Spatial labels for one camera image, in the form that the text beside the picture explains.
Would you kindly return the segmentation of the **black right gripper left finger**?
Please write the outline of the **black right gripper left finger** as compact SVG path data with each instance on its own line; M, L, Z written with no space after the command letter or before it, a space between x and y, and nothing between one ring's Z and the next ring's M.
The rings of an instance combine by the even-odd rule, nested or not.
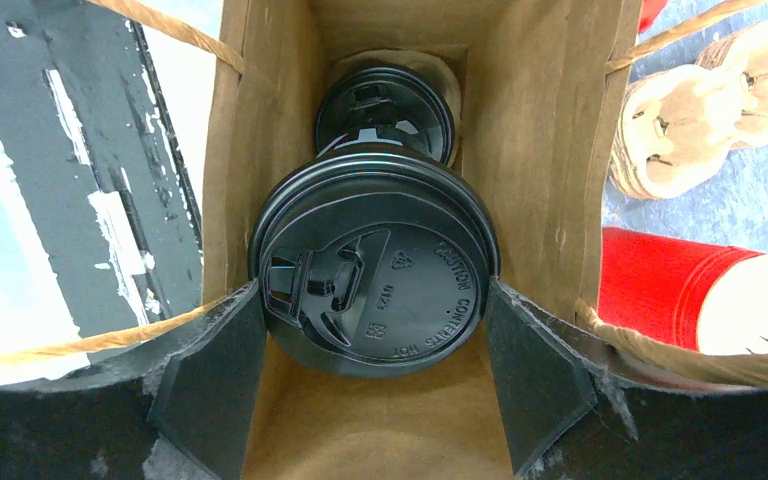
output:
M57 380L0 386L0 479L238 479L266 328L249 283Z

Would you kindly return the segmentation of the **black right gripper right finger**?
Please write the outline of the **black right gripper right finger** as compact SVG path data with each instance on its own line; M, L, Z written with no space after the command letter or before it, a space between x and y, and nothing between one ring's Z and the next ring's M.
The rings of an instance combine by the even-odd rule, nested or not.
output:
M768 388L688 380L492 280L487 340L520 479L768 479Z

